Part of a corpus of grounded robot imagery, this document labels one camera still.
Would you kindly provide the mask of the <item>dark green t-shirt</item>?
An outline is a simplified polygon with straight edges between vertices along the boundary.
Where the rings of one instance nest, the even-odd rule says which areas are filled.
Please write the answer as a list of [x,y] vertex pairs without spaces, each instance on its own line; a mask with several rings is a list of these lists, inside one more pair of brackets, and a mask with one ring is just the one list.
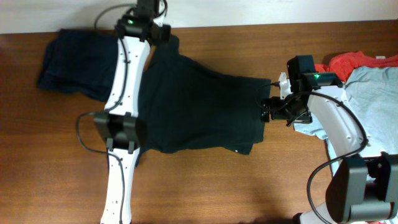
[[269,97],[271,80],[210,70],[180,54],[179,47],[172,35],[156,48],[142,75],[139,118],[147,125],[147,139],[141,152],[223,147],[250,154],[264,140],[256,102]]

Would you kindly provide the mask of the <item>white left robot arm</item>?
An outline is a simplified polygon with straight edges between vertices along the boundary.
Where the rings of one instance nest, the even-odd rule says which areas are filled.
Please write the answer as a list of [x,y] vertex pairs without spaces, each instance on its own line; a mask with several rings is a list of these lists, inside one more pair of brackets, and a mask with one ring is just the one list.
[[94,115],[106,143],[109,177],[101,223],[131,223],[134,168],[140,153],[138,96],[144,65],[150,55],[150,37],[124,34],[118,40],[116,71],[104,110]]

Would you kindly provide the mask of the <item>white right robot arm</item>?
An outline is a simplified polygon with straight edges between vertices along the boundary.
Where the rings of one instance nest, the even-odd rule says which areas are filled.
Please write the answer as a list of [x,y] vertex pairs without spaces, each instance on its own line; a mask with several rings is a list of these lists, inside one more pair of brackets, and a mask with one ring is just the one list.
[[[298,213],[294,223],[396,223],[397,156],[373,148],[364,125],[348,103],[340,79],[334,73],[282,73],[280,96],[257,100],[262,120],[284,119],[288,124],[311,122],[316,117],[335,150],[307,180],[309,212]],[[328,184],[325,202],[312,200],[312,181],[322,169],[337,163]]]

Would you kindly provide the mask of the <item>red garment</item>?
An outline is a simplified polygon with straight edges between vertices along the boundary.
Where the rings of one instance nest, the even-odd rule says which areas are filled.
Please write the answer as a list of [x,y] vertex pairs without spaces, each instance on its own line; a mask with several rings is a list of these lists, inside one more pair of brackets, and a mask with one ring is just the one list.
[[368,57],[359,52],[348,52],[339,54],[333,57],[328,65],[315,64],[317,72],[333,72],[342,81],[346,82],[351,76],[353,70],[360,67],[369,68],[386,68],[386,67],[397,67],[397,55],[380,58],[380,57]]

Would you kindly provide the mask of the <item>folded navy blue garment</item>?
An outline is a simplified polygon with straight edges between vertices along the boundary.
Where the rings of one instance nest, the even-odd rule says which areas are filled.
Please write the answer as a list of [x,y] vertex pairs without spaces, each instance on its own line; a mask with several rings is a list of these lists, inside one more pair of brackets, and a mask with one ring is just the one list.
[[37,88],[85,96],[106,102],[118,62],[118,38],[93,30],[62,29],[51,41]]

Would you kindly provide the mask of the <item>light blue-grey t-shirt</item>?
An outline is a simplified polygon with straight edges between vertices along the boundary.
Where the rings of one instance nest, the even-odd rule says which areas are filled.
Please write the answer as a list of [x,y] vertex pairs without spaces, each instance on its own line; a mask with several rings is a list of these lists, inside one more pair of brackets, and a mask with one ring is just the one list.
[[362,157],[397,154],[397,68],[360,67],[342,86],[323,86],[309,97],[312,123],[297,132],[326,140],[331,159],[368,145]]

